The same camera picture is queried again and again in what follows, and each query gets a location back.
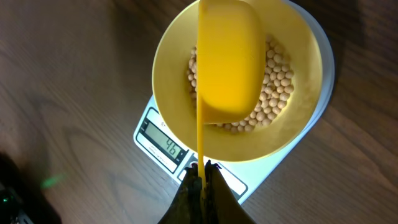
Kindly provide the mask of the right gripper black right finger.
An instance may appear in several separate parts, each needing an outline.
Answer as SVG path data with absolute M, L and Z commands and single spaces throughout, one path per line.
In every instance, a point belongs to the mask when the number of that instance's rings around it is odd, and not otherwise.
M 221 167 L 211 161 L 205 165 L 205 223 L 254 224 L 243 210 L 220 172 Z

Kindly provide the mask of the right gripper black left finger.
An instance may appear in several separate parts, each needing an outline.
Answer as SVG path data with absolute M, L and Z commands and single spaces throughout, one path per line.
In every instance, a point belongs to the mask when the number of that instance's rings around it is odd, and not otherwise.
M 203 221 L 200 204 L 202 181 L 198 176 L 198 166 L 186 167 L 184 171 L 185 177 L 158 224 L 200 224 Z

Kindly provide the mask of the yellow measuring scoop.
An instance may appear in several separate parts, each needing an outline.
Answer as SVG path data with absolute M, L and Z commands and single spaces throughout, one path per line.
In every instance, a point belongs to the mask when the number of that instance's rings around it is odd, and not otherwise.
M 244 1 L 201 0 L 197 32 L 198 176 L 206 187 L 207 124 L 232 123 L 255 107 L 265 67 L 261 19 Z

